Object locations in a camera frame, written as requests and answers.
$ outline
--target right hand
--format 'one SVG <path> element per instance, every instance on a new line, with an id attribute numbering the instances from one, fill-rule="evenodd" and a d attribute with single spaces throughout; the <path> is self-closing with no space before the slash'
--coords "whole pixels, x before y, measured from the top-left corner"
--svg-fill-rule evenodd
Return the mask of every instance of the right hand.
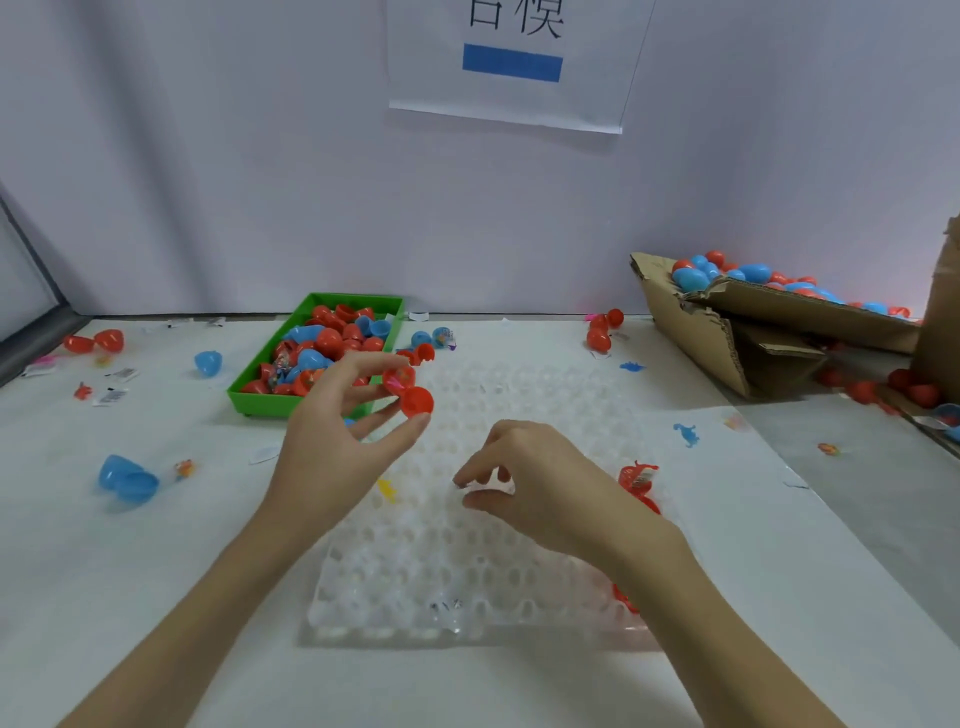
<path id="1" fill-rule="evenodd" d="M 550 425 L 501 420 L 487 442 L 453 476 L 463 488 L 473 481 L 514 480 L 516 493 L 478 490 L 467 508 L 497 516 L 544 548 L 597 565 L 613 534 L 666 522 L 626 493 Z"/>

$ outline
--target cardboard box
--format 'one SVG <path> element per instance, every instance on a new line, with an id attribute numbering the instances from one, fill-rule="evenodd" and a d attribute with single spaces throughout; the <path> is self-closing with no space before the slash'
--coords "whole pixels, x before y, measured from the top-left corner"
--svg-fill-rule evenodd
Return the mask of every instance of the cardboard box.
<path id="1" fill-rule="evenodd" d="M 671 277 L 675 262 L 631 256 L 654 322 L 744 397 L 786 394 L 823 364 L 826 355 L 804 334 L 892 352 L 916 347 L 920 327 L 909 321 L 742 280 L 718 278 L 705 291 L 683 295 Z"/>
<path id="2" fill-rule="evenodd" d="M 669 277 L 673 260 L 634 253 L 632 262 L 657 328 L 743 397 L 786 394 L 827 358 L 790 331 L 731 319 L 685 301 Z"/>
<path id="3" fill-rule="evenodd" d="M 939 386 L 946 401 L 960 402 L 960 216 L 950 219 L 946 235 L 912 368 Z"/>

